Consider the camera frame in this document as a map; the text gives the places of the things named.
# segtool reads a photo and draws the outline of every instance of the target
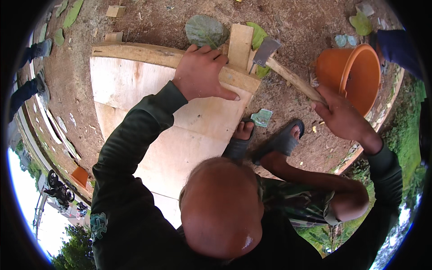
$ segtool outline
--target dark green long-sleeve shirt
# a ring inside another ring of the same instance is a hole
[[[98,269],[368,269],[397,221],[402,174],[387,146],[369,156],[375,206],[351,238],[324,259],[300,237],[278,210],[265,212],[263,236],[248,254],[221,265],[193,252],[154,205],[152,193],[132,174],[149,145],[174,123],[173,113],[187,100],[170,81],[144,97],[102,147],[93,167],[91,229]]]

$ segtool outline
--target hammer head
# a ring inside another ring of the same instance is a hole
[[[267,59],[274,53],[282,44],[271,37],[265,37],[263,43],[258,48],[252,63],[258,64],[262,67],[266,66]]]

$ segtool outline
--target wooden hammer handle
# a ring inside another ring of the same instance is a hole
[[[281,63],[274,60],[273,58],[269,57],[269,59],[266,62],[266,65],[269,66],[271,69],[276,71],[280,76],[282,76],[284,79],[286,79],[288,82],[290,82],[292,85],[294,85],[298,90],[300,90],[303,94],[305,94],[308,98],[310,98],[313,101],[320,101],[327,105],[327,102],[325,99],[321,96],[320,93],[318,93],[315,88],[313,88],[310,84],[302,80],[297,74],[290,71],[286,67],[284,67]]]

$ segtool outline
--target sneaker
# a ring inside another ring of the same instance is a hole
[[[49,56],[51,54],[52,44],[53,44],[53,41],[50,38],[45,39],[44,41],[36,44],[35,57],[36,56]]]
[[[38,89],[38,96],[40,96],[43,99],[45,105],[47,105],[48,102],[50,101],[50,92],[45,82],[45,76],[43,70],[38,72],[38,74],[35,77],[35,80],[36,80],[36,88]]]

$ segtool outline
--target orange pot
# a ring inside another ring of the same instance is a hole
[[[363,116],[371,110],[381,87],[381,69],[368,44],[354,49],[327,49],[317,58],[317,79],[347,98]]]
[[[87,179],[89,178],[89,174],[82,167],[77,167],[72,174],[69,175],[72,180],[75,181],[79,186],[86,188]]]

